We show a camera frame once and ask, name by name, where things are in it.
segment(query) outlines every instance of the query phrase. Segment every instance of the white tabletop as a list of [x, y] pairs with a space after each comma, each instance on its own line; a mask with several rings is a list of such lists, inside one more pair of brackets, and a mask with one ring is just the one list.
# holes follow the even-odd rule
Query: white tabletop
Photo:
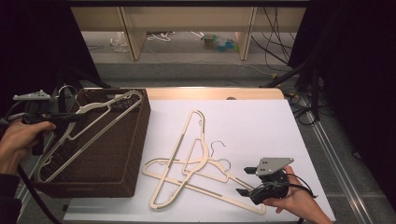
[[[292, 166], [295, 174], [309, 184], [318, 197], [323, 211], [335, 220], [329, 202], [323, 192], [312, 161], [306, 151], [304, 141], [286, 100], [150, 100], [151, 115], [143, 150], [141, 166], [156, 158], [171, 157], [182, 128], [192, 110], [200, 110], [205, 115], [205, 142], [209, 146], [221, 141], [225, 147], [213, 144], [214, 159], [226, 159], [231, 164], [230, 173], [253, 187], [260, 185], [255, 175], [247, 175], [244, 168], [257, 166], [261, 157], [294, 158]], [[189, 132], [198, 133], [199, 123], [191, 119]], [[184, 142], [190, 147], [192, 141]], [[188, 148], [181, 147], [178, 159], [186, 159]], [[202, 153], [194, 148], [194, 153]], [[158, 174], [164, 165], [158, 164]], [[183, 180], [178, 170], [169, 175]], [[275, 208], [267, 207], [264, 215], [215, 199], [203, 193], [183, 189], [176, 200], [163, 209], [152, 209], [149, 200], [159, 180], [139, 174], [135, 196], [132, 198], [73, 199], [64, 216], [65, 221], [108, 221], [108, 222], [263, 222], [297, 221], [298, 218], [287, 211], [276, 214]], [[238, 195], [241, 188], [229, 180], [220, 183], [205, 177], [193, 175], [189, 184], [226, 195], [237, 201], [254, 205], [249, 198]], [[159, 199], [166, 200], [172, 190], [160, 192]]]

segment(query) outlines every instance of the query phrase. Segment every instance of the cream hanger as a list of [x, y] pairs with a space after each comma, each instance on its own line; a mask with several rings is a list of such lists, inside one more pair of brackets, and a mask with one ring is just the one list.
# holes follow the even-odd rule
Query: cream hanger
[[[191, 144], [190, 151], [189, 151], [189, 154], [187, 156], [187, 159], [186, 160], [176, 160], [175, 159], [176, 154], [177, 154], [177, 152], [178, 152], [178, 150], [180, 148], [181, 142], [183, 141], [184, 135], [185, 135], [185, 133], [187, 131], [187, 128], [188, 128], [188, 126], [190, 124], [191, 117], [192, 117], [193, 114], [197, 114], [201, 118], [201, 120], [200, 120], [201, 121], [201, 135], [200, 135], [199, 138], [194, 139], [193, 143]], [[203, 149], [203, 156], [201, 158], [196, 158], [194, 160], [191, 160], [192, 150], [193, 150], [195, 144], [198, 141], [200, 141], [200, 143], [201, 143], [201, 146], [202, 146], [202, 149]], [[151, 164], [156, 163], [156, 162], [158, 162], [159, 164], [166, 164], [165, 170], [163, 171], [163, 173], [161, 175], [160, 174], [155, 174], [155, 173], [149, 171], [149, 169], [148, 169]], [[174, 163], [183, 164], [182, 173], [185, 175], [185, 178], [182, 181], [176, 180], [176, 179], [171, 178], [171, 177], [168, 176], [170, 167]], [[192, 169], [188, 169], [187, 165], [189, 165], [189, 164], [196, 164], [196, 165]], [[200, 170], [204, 166], [206, 166], [207, 164], [212, 164], [215, 167], [217, 167], [225, 175], [225, 178], [224, 179], [220, 179], [220, 178], [218, 178], [216, 176], [208, 175], [208, 174], [204, 174], [204, 173], [200, 172]], [[205, 143], [205, 117], [204, 117], [204, 114], [201, 111], [199, 111], [199, 110], [194, 110], [194, 111], [190, 112], [190, 115], [189, 115], [189, 117], [188, 117], [188, 119], [187, 119], [187, 121], [186, 121], [186, 123], [184, 125], [182, 133], [181, 133], [180, 137], [178, 138], [177, 145], [174, 148], [174, 151], [173, 151], [173, 153], [171, 155], [171, 158], [170, 159], [154, 159], [154, 160], [151, 160], [151, 161], [147, 162], [142, 167], [142, 173], [144, 175], [149, 175], [151, 177], [155, 177], [155, 178], [160, 179], [160, 182], [158, 183], [156, 189], [154, 190], [154, 193], [153, 193], [153, 195], [152, 195], [152, 197], [150, 199], [150, 203], [149, 203], [150, 207], [154, 208], [154, 209], [161, 209], [161, 208], [165, 208], [166, 206], [169, 206], [171, 203], [173, 203], [175, 201], [175, 199], [177, 198], [177, 196], [181, 192], [181, 190], [183, 188], [187, 188], [187, 189], [193, 189], [193, 190], [201, 192], [203, 194], [206, 194], [206, 195], [212, 196], [214, 198], [220, 199], [220, 200], [222, 200], [224, 202], [234, 204], [234, 205], [239, 206], [241, 208], [245, 208], [245, 209], [247, 209], [247, 210], [249, 210], [251, 212], [257, 213], [257, 214], [261, 214], [262, 215], [262, 214], [265, 213], [265, 208], [266, 207], [264, 205], [262, 205], [261, 208], [257, 208], [257, 207], [252, 206], [252, 205], [248, 205], [248, 204], [245, 204], [245, 203], [238, 202], [237, 200], [234, 200], [234, 199], [229, 198], [227, 196], [218, 194], [218, 193], [213, 192], [211, 190], [203, 189], [201, 187], [197, 187], [197, 186], [194, 186], [194, 185], [188, 183], [192, 175], [198, 174], [198, 175], [205, 176], [205, 177], [208, 177], [208, 178], [211, 178], [211, 179], [223, 182], [223, 183], [225, 183], [229, 179], [231, 179], [231, 180], [235, 181], [236, 183], [240, 184], [241, 186], [245, 187], [246, 189], [253, 190], [253, 187], [251, 187], [249, 184], [247, 184], [244, 181], [240, 180], [236, 176], [231, 175], [228, 172], [228, 170], [226, 170], [224, 168], [224, 166], [219, 161], [213, 160], [211, 157], [209, 157], [209, 150], [208, 150], [207, 145]], [[164, 182], [170, 182], [172, 184], [178, 185], [178, 188], [175, 191], [175, 193], [173, 193], [171, 195], [169, 200], [166, 201], [165, 203], [155, 203], [155, 201], [156, 201], [156, 199], [158, 197], [158, 194], [159, 194], [161, 188], [163, 187], [163, 183]]]
[[[69, 160], [67, 160], [61, 167], [59, 167], [50, 177], [47, 179], [43, 180], [41, 178], [41, 170], [43, 167], [46, 165], [49, 165], [51, 163], [51, 158], [52, 154], [64, 143], [66, 139], [70, 141], [76, 140], [79, 136], [81, 136], [83, 133], [85, 133], [87, 130], [91, 128], [92, 125], [94, 125], [97, 121], [102, 119], [106, 114], [108, 114], [111, 110], [111, 105], [116, 103], [117, 101], [120, 101], [122, 99], [129, 99], [133, 95], [137, 95], [139, 97], [139, 100], [135, 102], [133, 105], [131, 105], [129, 108], [127, 108], [124, 112], [122, 112], [120, 115], [118, 115], [115, 119], [113, 119], [111, 122], [107, 124], [105, 128], [103, 128], [99, 133], [97, 133], [90, 141], [88, 141], [83, 147], [81, 147]], [[94, 120], [91, 124], [89, 124], [86, 128], [84, 128], [82, 131], [77, 133], [76, 135], [72, 136], [71, 132], [73, 131], [74, 127], [76, 126], [75, 122], [72, 122], [68, 125], [66, 131], [64, 132], [64, 135], [59, 139], [59, 141], [49, 150], [48, 153], [45, 154], [45, 156], [40, 160], [37, 169], [35, 170], [35, 180], [37, 182], [49, 182], [53, 178], [55, 178], [64, 168], [66, 168], [70, 162], [76, 159], [76, 157], [81, 154], [87, 147], [89, 147], [94, 141], [96, 141], [103, 133], [105, 133], [111, 126], [113, 126], [117, 121], [122, 119], [126, 114], [131, 112], [135, 107], [140, 105], [142, 102], [143, 95], [139, 91], [128, 91], [120, 96], [116, 96], [114, 99], [109, 100], [105, 103], [91, 103], [88, 105], [81, 106], [79, 110], [76, 112], [76, 114], [84, 114], [92, 109], [95, 108], [100, 108], [100, 107], [107, 107], [107, 111], [102, 114], [99, 118]]]

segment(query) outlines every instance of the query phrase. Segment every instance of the black sleeve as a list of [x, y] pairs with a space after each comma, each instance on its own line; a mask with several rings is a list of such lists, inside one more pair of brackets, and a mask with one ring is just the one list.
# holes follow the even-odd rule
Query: black sleeve
[[21, 201], [14, 198], [20, 179], [15, 175], [0, 174], [0, 223], [16, 223]]

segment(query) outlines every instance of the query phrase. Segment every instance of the mesh basket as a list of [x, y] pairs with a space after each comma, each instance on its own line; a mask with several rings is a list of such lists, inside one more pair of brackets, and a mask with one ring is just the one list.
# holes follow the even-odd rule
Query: mesh basket
[[[83, 90], [78, 94], [78, 105], [73, 106], [72, 112], [76, 112], [79, 105], [105, 103], [127, 91], [130, 90]], [[34, 181], [35, 187], [55, 198], [134, 196], [150, 114], [146, 91], [136, 91], [143, 95], [137, 107], [93, 141], [51, 181]], [[76, 140], [65, 140], [52, 154], [50, 163], [41, 169], [41, 178], [47, 179], [109, 122], [115, 120], [139, 99], [140, 97], [133, 95], [128, 99], [119, 100], [111, 105], [109, 113], [104, 116], [107, 107], [88, 111], [87, 116], [76, 124], [71, 136], [79, 133], [100, 116], [103, 117]]]

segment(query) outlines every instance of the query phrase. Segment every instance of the human hand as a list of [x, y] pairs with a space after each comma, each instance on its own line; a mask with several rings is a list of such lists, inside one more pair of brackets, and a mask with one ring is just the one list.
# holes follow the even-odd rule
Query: human hand
[[0, 141], [0, 174], [15, 175], [21, 159], [30, 148], [38, 144], [35, 137], [55, 128], [48, 121], [30, 125], [23, 124], [20, 119], [13, 121]]
[[[302, 185], [300, 181], [293, 176], [294, 172], [290, 166], [285, 166], [289, 183]], [[270, 198], [262, 202], [265, 205], [276, 207], [276, 212], [280, 213], [283, 209], [288, 210], [297, 217], [301, 217], [314, 223], [332, 223], [326, 214], [321, 210], [312, 196], [303, 189], [290, 187], [288, 195], [283, 199]]]

